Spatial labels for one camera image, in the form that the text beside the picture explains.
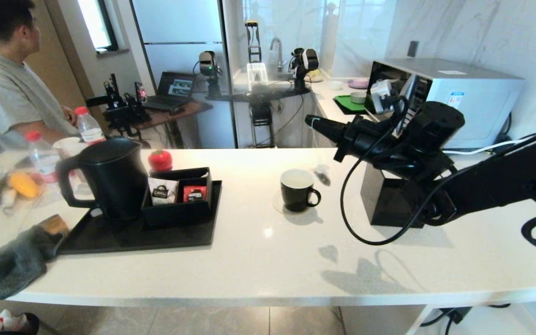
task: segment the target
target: man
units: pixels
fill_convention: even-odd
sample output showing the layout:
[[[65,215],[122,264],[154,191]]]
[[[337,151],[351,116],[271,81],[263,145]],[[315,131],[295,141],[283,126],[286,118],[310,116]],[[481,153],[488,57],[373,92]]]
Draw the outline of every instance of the man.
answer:
[[[7,148],[26,148],[24,134],[32,130],[51,144],[78,134],[75,112],[24,63],[40,49],[32,8],[32,0],[0,0],[0,144]]]

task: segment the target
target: mug handle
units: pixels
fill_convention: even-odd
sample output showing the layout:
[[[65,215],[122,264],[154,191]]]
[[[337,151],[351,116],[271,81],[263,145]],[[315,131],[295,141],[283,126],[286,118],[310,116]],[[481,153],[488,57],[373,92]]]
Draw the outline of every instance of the mug handle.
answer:
[[[309,193],[314,193],[315,195],[317,195],[317,203],[309,202]],[[320,201],[322,201],[322,195],[317,191],[317,189],[310,187],[307,190],[307,200],[306,200],[307,207],[316,207],[320,203]]]
[[[57,172],[57,181],[59,182],[59,188],[61,189],[61,195],[66,199],[66,202],[70,207],[79,208],[94,208],[96,207],[96,201],[94,200],[78,200],[74,196],[72,185],[70,184],[70,172],[72,170],[80,168],[78,163],[78,156],[64,159],[57,162],[55,171]]]

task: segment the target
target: kettle handle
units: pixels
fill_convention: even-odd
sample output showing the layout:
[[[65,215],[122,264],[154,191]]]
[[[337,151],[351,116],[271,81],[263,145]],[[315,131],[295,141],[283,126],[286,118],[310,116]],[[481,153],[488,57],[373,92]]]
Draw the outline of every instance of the kettle handle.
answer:
[[[95,208],[97,206],[96,201],[78,200],[74,196],[74,191],[72,190],[72,185],[70,184],[70,172],[78,169],[79,167],[78,156],[76,155],[74,157],[64,159],[63,161],[59,161],[57,166],[55,166],[59,188],[61,189],[61,195],[63,195],[63,198],[66,199],[66,202],[68,205],[70,205],[70,207]]]

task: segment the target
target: tomato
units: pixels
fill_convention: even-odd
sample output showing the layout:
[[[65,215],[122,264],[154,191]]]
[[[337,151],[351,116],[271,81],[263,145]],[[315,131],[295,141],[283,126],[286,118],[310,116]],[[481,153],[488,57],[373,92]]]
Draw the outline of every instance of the tomato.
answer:
[[[173,158],[168,151],[157,150],[148,157],[150,167],[155,171],[166,171],[173,168]]]

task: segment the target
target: laptop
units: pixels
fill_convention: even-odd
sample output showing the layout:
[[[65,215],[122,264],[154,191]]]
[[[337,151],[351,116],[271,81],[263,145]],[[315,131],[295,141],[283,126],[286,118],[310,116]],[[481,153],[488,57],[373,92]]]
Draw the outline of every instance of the laptop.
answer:
[[[146,108],[174,110],[192,101],[195,76],[193,74],[176,74],[162,72],[158,83],[157,95],[147,97],[142,105]]]

